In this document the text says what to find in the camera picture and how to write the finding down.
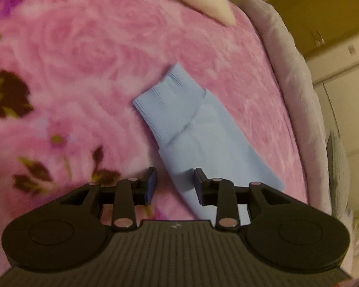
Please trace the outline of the light blue sweatshirt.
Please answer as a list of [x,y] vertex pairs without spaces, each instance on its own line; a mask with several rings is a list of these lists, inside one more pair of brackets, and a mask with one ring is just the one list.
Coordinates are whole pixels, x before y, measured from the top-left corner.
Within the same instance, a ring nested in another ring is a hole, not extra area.
[[228,110],[180,65],[138,96],[133,105],[149,126],[176,190],[197,219],[215,221],[217,209],[202,206],[194,169],[238,187],[261,182],[281,192],[286,185],[264,162]]

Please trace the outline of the grey striped duvet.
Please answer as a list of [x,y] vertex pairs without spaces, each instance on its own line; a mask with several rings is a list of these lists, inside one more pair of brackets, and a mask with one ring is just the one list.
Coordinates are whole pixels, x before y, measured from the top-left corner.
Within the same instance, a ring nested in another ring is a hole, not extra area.
[[242,9],[262,39],[289,112],[309,200],[307,205],[291,199],[276,205],[271,214],[275,239],[266,244],[253,239],[250,245],[279,270],[345,279],[340,265],[350,234],[331,214],[324,120],[310,71],[273,6],[245,0]]

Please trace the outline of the grey pillow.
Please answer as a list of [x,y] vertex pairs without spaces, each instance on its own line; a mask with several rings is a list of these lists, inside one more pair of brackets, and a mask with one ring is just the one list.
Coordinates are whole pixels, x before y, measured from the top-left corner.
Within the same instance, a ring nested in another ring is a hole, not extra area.
[[348,205],[351,173],[346,149],[337,131],[330,132],[326,150],[332,215],[341,218]]

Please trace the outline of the pink floral blanket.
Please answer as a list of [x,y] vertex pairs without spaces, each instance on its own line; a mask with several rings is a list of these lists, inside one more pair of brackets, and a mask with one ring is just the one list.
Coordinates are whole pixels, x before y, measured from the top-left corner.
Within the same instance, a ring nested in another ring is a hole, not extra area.
[[234,7],[225,27],[178,0],[0,0],[0,276],[10,221],[89,182],[156,167],[140,218],[185,220],[133,100],[176,63],[226,106],[249,142],[307,201],[288,111],[264,45]]

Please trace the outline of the white wardrobe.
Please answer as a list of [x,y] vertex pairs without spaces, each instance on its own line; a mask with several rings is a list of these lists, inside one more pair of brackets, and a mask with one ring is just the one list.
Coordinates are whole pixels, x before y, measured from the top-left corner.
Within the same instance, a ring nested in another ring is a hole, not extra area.
[[348,205],[359,218],[359,64],[314,83],[328,130],[336,130],[351,171]]

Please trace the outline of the brown wooden door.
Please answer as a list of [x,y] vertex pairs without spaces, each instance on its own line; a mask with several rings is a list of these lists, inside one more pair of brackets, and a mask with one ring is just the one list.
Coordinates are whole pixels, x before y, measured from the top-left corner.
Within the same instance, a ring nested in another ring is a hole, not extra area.
[[359,0],[269,0],[305,58],[359,34]]

